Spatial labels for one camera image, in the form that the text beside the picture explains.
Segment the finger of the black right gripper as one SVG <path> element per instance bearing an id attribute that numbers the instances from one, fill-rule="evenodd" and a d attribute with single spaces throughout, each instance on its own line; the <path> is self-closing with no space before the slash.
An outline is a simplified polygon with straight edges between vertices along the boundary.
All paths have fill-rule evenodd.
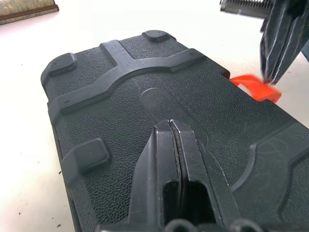
<path id="1" fill-rule="evenodd" d="M 286 55 L 292 17 L 288 15 L 289 0 L 274 0 L 260 42 L 260 63 L 263 81 L 276 83 L 291 62 Z"/>
<path id="2" fill-rule="evenodd" d="M 285 0 L 285 3 L 285 15 L 290 22 L 275 66 L 274 83 L 279 82 L 309 40 L 309 0 Z"/>

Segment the black plastic tool case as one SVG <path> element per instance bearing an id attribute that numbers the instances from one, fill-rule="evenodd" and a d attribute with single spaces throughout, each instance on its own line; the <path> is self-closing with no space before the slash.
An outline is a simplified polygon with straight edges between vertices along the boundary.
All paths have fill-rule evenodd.
<path id="1" fill-rule="evenodd" d="M 41 83 L 75 232 L 309 232 L 309 129 L 170 34 L 63 54 Z M 173 132 L 178 214 L 164 226 L 129 224 L 135 166 L 163 120 L 190 126 L 219 163 L 240 212 L 230 226 L 181 216 Z"/>

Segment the rolled bamboo mat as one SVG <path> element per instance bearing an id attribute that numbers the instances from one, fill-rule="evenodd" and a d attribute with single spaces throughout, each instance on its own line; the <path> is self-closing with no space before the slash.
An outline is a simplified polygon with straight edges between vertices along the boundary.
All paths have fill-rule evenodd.
<path id="1" fill-rule="evenodd" d="M 0 25 L 58 11 L 55 0 L 0 0 Z"/>

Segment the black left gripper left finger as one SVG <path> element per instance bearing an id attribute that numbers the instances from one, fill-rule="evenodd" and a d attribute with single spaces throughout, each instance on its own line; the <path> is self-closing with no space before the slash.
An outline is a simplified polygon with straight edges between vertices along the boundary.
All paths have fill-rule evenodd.
<path id="1" fill-rule="evenodd" d="M 134 170 L 128 222 L 164 226 L 178 214 L 179 169 L 166 120 L 152 129 Z"/>

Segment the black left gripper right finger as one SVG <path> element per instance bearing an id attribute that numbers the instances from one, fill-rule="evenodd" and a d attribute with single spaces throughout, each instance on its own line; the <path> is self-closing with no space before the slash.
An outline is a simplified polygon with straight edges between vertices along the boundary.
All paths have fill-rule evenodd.
<path id="1" fill-rule="evenodd" d="M 240 212 L 219 163 L 190 126 L 176 120 L 170 125 L 183 175 L 181 216 L 195 225 L 230 226 Z"/>

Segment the orange case latch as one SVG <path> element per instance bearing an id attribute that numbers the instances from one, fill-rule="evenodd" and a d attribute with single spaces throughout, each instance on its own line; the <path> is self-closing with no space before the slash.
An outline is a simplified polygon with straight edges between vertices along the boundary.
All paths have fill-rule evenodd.
<path id="1" fill-rule="evenodd" d="M 274 87 L 265 84 L 258 77 L 253 74 L 245 74 L 230 79 L 234 85 L 238 86 L 241 90 L 246 92 L 256 101 L 270 100 L 276 103 L 282 93 Z"/>

